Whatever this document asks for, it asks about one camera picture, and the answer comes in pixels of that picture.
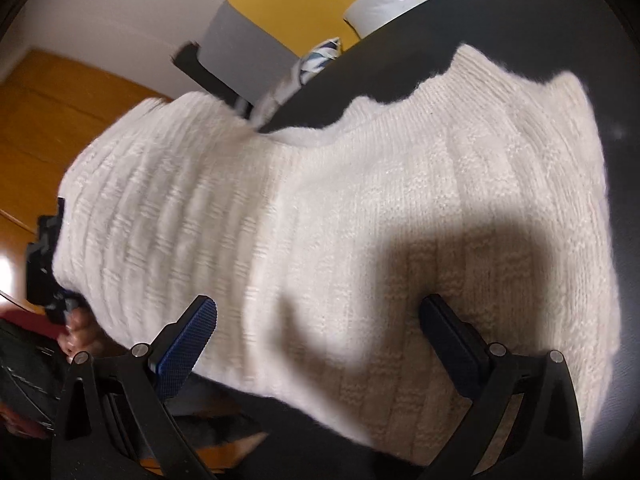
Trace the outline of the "person left hand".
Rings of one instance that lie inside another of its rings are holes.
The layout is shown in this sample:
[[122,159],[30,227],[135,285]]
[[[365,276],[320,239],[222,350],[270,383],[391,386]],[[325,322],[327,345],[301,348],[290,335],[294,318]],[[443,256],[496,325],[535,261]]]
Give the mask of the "person left hand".
[[66,314],[64,330],[58,335],[58,345],[70,362],[79,352],[93,356],[107,354],[112,340],[96,322],[90,309],[75,308]]

